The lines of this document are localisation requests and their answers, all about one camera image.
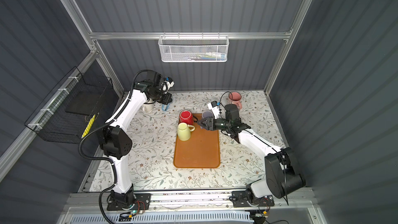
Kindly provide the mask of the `pink patterned mug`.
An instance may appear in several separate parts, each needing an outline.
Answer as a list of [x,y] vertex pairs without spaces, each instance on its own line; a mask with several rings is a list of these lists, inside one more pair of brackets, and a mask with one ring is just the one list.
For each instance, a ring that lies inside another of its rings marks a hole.
[[231,92],[228,95],[230,104],[234,104],[237,106],[238,110],[240,111],[243,106],[241,103],[241,94],[238,92]]

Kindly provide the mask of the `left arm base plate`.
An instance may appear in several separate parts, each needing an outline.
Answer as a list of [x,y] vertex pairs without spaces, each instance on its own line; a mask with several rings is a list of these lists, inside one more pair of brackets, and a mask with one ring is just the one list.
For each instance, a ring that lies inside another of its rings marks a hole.
[[149,208],[151,194],[119,194],[111,192],[107,198],[108,211],[145,211]]

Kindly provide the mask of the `light green mug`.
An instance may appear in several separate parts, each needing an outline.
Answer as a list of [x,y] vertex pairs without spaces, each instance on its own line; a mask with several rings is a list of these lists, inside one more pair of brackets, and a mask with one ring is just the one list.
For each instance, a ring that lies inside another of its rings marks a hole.
[[195,130],[195,126],[181,122],[177,127],[177,136],[181,141],[188,141],[191,133]]

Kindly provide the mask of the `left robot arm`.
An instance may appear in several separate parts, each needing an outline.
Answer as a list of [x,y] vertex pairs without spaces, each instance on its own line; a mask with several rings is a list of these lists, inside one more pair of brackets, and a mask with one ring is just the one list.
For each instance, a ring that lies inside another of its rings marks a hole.
[[114,183],[113,191],[126,194],[132,187],[128,169],[128,153],[132,149],[132,140],[127,135],[127,128],[138,110],[147,102],[167,105],[172,102],[169,90],[174,86],[170,77],[156,84],[149,80],[135,83],[118,110],[107,120],[103,128],[104,141],[100,143],[104,155],[111,160]]

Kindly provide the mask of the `white mug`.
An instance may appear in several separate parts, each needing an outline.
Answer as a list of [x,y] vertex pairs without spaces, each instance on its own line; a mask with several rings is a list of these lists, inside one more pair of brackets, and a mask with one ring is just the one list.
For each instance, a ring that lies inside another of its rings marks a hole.
[[152,99],[149,99],[148,102],[143,104],[142,111],[145,113],[150,113],[153,110],[154,104],[155,104],[155,101],[153,101]]

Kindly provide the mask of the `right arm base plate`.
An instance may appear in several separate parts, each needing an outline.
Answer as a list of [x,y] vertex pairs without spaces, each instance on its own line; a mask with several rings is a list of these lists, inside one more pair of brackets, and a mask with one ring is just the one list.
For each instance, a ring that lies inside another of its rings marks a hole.
[[270,208],[275,205],[272,195],[265,196],[262,198],[255,197],[248,190],[233,191],[229,197],[229,201],[233,203],[235,208],[242,207],[265,207]]

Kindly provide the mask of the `blue mug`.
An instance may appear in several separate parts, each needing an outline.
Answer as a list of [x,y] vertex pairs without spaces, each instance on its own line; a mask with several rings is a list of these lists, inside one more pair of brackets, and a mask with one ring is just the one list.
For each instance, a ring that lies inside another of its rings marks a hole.
[[169,110],[170,104],[162,104],[161,109],[163,112],[167,112]]

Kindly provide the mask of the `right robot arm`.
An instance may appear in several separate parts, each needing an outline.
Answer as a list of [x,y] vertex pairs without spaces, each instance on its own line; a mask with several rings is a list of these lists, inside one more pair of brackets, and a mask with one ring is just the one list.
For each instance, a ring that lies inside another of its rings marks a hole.
[[265,177],[247,186],[247,199],[257,200],[271,195],[281,199],[306,186],[305,177],[291,148],[271,144],[240,119],[207,117],[197,124],[208,131],[225,131],[227,136],[264,159]]

